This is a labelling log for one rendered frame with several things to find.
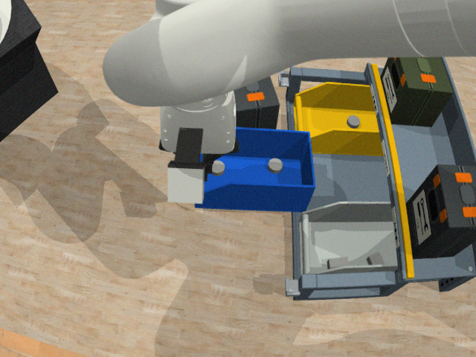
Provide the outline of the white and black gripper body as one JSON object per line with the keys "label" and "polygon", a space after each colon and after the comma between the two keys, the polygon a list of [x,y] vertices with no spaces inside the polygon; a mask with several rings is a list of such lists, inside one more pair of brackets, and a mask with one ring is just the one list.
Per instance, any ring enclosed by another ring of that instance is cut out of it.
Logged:
{"label": "white and black gripper body", "polygon": [[161,144],[176,152],[179,127],[203,128],[201,153],[225,154],[234,149],[236,137],[236,101],[234,91],[218,106],[203,111],[188,111],[175,106],[161,106]]}

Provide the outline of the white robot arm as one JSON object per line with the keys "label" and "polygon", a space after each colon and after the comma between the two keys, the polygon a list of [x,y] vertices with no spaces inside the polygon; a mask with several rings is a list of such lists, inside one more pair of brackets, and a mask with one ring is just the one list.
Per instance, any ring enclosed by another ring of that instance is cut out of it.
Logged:
{"label": "white robot arm", "polygon": [[[476,0],[155,0],[103,76],[132,105],[203,111],[303,62],[386,57],[476,57]],[[203,203],[202,135],[179,127],[168,202]]]}

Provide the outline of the blue bin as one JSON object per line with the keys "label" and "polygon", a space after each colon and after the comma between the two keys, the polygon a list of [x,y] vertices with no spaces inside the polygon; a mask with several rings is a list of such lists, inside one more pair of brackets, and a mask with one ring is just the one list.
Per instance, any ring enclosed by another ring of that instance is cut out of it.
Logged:
{"label": "blue bin", "polygon": [[[236,127],[239,152],[224,154],[221,176],[208,173],[195,208],[304,212],[315,190],[310,132]],[[280,173],[268,162],[279,158]]]}

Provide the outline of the grey open bin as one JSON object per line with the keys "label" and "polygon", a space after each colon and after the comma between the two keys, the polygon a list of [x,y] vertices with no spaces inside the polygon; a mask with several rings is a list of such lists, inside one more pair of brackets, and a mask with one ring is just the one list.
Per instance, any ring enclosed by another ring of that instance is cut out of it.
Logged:
{"label": "grey open bin", "polygon": [[[304,211],[299,237],[300,275],[398,269],[390,202],[336,202]],[[385,264],[368,265],[377,252]],[[348,257],[349,265],[328,269],[327,260],[339,257]]]}

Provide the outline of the yellow flat bar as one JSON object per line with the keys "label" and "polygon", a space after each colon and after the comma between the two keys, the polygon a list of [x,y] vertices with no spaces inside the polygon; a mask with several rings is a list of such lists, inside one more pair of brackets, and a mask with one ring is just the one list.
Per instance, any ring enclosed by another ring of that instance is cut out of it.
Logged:
{"label": "yellow flat bar", "polygon": [[413,257],[412,257],[412,250],[411,250],[411,238],[408,226],[408,215],[406,210],[405,204],[405,195],[402,185],[402,177],[399,168],[399,160],[396,151],[395,140],[393,136],[393,130],[390,122],[390,116],[387,109],[387,103],[385,99],[385,93],[382,87],[382,81],[379,75],[379,70],[377,64],[371,64],[371,68],[373,71],[374,80],[376,83],[376,89],[379,96],[379,102],[382,109],[382,116],[385,123],[385,130],[387,134],[387,141],[390,150],[390,157],[393,167],[393,175],[396,185],[396,194],[398,199],[399,205],[399,215],[402,227],[402,239],[403,239],[403,246],[404,246],[404,253],[405,253],[405,267],[406,267],[406,276],[407,279],[412,279],[414,277],[414,264],[413,264]]}

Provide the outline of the yellow open bin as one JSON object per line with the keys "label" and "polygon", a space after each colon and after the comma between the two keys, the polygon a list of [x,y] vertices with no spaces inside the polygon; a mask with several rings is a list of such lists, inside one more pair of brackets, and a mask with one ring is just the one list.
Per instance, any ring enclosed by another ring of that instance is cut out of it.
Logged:
{"label": "yellow open bin", "polygon": [[[370,86],[325,82],[297,93],[293,109],[295,130],[310,131],[312,153],[383,156]],[[348,127],[350,115],[358,128]]]}

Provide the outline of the grey metal disc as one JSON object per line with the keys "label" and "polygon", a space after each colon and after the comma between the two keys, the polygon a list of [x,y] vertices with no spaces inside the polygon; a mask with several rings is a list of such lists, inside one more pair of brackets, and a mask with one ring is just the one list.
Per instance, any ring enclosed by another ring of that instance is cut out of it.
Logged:
{"label": "grey metal disc", "polygon": [[348,119],[347,119],[348,127],[352,128],[352,129],[356,129],[356,128],[358,128],[359,124],[360,124],[360,119],[357,116],[351,115],[351,116],[348,117]]}
{"label": "grey metal disc", "polygon": [[283,162],[278,158],[273,158],[268,162],[268,170],[271,173],[280,173],[283,169]]}
{"label": "grey metal disc", "polygon": [[214,161],[212,166],[212,175],[221,176],[225,171],[225,165],[222,161]]}

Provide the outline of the grey metal shelf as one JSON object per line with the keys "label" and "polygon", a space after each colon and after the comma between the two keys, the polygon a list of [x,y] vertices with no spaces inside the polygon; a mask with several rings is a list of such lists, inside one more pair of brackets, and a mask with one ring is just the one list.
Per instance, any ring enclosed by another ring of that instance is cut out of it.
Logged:
{"label": "grey metal shelf", "polygon": [[[441,60],[454,93],[434,125],[427,127],[391,124],[405,204],[437,164],[476,166],[476,150],[469,125],[445,57],[441,57]],[[476,277],[475,241],[453,257],[413,259],[414,277],[407,279],[393,167],[370,62],[367,63],[364,72],[298,67],[279,72],[279,87],[287,87],[288,130],[295,130],[293,105],[295,95],[300,93],[301,81],[370,86],[383,156],[313,153],[315,190],[306,210],[336,202],[390,202],[398,269],[300,275],[299,219],[302,212],[292,212],[292,259],[295,280],[286,277],[286,297],[293,297],[293,300],[387,297],[408,283],[428,281],[438,281],[440,292],[449,292]]]}

